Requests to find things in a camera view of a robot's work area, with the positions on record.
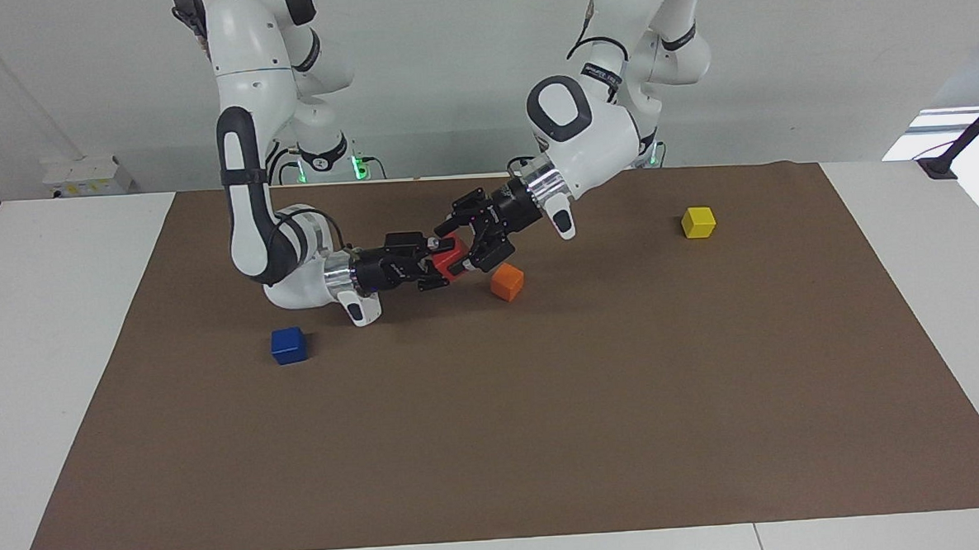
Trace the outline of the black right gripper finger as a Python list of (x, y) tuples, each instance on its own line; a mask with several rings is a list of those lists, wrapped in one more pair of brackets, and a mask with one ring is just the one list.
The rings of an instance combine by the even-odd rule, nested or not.
[(466, 261), (452, 264), (444, 263), (442, 265), (422, 263), (420, 266), (420, 275), (418, 275), (415, 285), (422, 292), (449, 287), (453, 281), (456, 281), (463, 273), (467, 272), (468, 267), (466, 266)]
[(452, 253), (462, 243), (454, 233), (446, 236), (426, 236), (420, 232), (389, 233), (385, 235), (385, 250), (391, 255), (423, 259), (435, 254)]

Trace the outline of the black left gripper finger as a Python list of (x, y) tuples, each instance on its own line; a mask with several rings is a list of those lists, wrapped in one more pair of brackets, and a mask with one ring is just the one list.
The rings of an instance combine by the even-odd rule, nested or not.
[(509, 234), (502, 224), (472, 224), (474, 237), (470, 244), (466, 261), (482, 272), (492, 272), (496, 267), (515, 253), (509, 241)]
[(494, 230), (493, 200), (481, 187), (456, 199), (450, 210), (449, 216), (434, 228), (439, 239), (461, 227), (471, 228), (476, 237), (488, 236)]

